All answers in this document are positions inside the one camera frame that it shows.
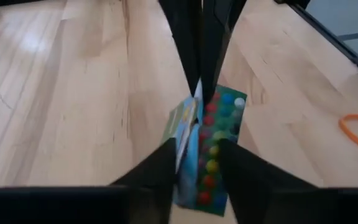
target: wooden floor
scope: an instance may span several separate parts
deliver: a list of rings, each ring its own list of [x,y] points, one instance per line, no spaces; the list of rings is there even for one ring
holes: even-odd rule
[[[158,146],[189,90],[157,0],[0,12],[0,186],[107,184]],[[241,146],[318,186],[358,186],[358,146],[337,126],[358,113],[358,69],[288,6],[248,0],[219,82],[249,96]],[[174,209],[187,218],[235,223]]]

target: black object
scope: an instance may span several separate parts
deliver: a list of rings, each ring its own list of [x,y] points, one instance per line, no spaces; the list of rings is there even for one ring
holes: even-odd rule
[[[299,16],[301,16],[307,23],[315,28],[323,37],[325,37],[330,43],[333,44],[339,51],[341,51],[352,63],[358,67],[358,54],[344,44],[340,37],[334,35],[331,31],[325,28],[322,23],[317,21],[310,13],[305,9],[311,0],[274,0],[275,2],[287,3]]]
[[[168,223],[175,183],[175,139],[106,187],[0,189],[0,223],[19,220],[94,220]]]
[[[212,98],[224,56],[246,0],[159,0],[194,95],[201,77],[203,100]]]
[[[358,223],[358,189],[319,189],[227,139],[219,148],[223,184],[238,223]],[[0,189],[0,222],[168,223],[175,159],[171,138],[107,187]]]
[[[34,1],[42,1],[42,0],[0,0],[0,6],[7,6],[10,4],[20,4],[20,3],[28,3]]]

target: orange cord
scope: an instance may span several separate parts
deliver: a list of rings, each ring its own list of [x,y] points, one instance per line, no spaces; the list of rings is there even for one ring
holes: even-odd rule
[[[358,136],[355,135],[346,125],[346,121],[356,119],[358,120],[358,114],[348,114],[339,120],[339,127],[352,141],[358,144]]]

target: red dot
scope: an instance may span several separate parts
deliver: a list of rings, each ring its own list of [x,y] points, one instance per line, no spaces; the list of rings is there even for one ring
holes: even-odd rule
[[[215,180],[210,175],[205,176],[203,182],[204,182],[205,186],[207,186],[209,188],[214,188],[215,187]]]
[[[214,96],[212,97],[212,99],[218,100],[220,97],[221,97],[221,94],[218,93],[218,92],[216,92],[216,93],[214,94]]]
[[[205,139],[207,139],[207,138],[209,138],[209,137],[210,137],[210,133],[208,133],[208,132],[206,132],[206,131],[203,131],[203,132],[200,133],[200,137],[199,137],[199,138],[204,141]]]
[[[210,103],[210,104],[206,105],[205,109],[209,113],[215,113],[216,112],[216,105],[214,103]]]
[[[206,116],[204,118],[204,124],[207,125],[207,126],[211,126],[212,124],[214,124],[214,117]]]
[[[202,205],[209,205],[211,203],[211,196],[208,192],[201,192],[198,194],[198,203]]]

